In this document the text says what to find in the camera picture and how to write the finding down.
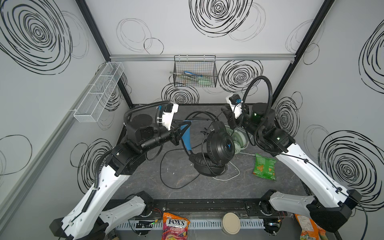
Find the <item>black blue headphones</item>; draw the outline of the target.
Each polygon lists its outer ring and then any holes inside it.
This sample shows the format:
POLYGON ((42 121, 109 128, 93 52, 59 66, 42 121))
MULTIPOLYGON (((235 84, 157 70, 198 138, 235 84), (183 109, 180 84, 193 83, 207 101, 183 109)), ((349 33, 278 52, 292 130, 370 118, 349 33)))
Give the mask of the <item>black blue headphones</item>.
POLYGON ((169 189, 180 190, 193 183, 198 177, 219 177, 224 175, 228 170, 228 164, 235 156, 235 142, 232 135, 227 132, 223 122, 218 120, 218 116, 211 119, 210 124, 212 130, 205 132, 202 142, 198 145, 201 148, 199 153, 194 153, 193 148, 187 148, 186 144, 180 149, 172 149, 164 153, 160 162, 160 181, 169 189), (183 150, 188 156, 188 160, 192 163, 194 169, 198 172, 189 182, 180 187, 168 185, 163 179, 163 161, 165 157, 172 152, 183 150))

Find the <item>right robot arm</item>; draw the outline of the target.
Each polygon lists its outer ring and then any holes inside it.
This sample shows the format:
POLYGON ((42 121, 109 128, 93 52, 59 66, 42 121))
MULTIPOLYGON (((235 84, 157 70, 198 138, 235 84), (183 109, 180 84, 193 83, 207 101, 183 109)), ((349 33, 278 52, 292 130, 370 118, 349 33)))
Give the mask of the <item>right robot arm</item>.
POLYGON ((360 206, 361 194, 348 190, 308 157, 294 138, 275 124, 272 109, 273 89, 265 76, 253 79, 243 97, 232 94, 226 97, 223 111, 232 129, 242 128, 252 143, 285 164, 307 187, 307 196, 287 195, 276 190, 267 191, 260 205, 267 214, 290 212, 313 220, 328 232, 337 232, 360 206), (246 99, 253 85, 263 80, 268 88, 268 101, 248 107, 246 99))

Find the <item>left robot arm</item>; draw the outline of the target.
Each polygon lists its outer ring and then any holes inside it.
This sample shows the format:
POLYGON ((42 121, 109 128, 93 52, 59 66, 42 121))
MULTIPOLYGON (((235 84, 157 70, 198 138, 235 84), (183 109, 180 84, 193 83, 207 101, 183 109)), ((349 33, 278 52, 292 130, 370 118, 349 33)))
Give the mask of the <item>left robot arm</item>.
POLYGON ((146 153, 167 142, 180 143, 187 130, 174 121, 179 105, 160 101, 129 109, 124 115, 126 135, 95 165, 94 183, 76 207, 65 217, 55 219, 50 230, 59 240, 102 240, 123 222, 150 215, 153 198, 144 191, 130 200, 106 210, 105 207, 144 161, 146 153))

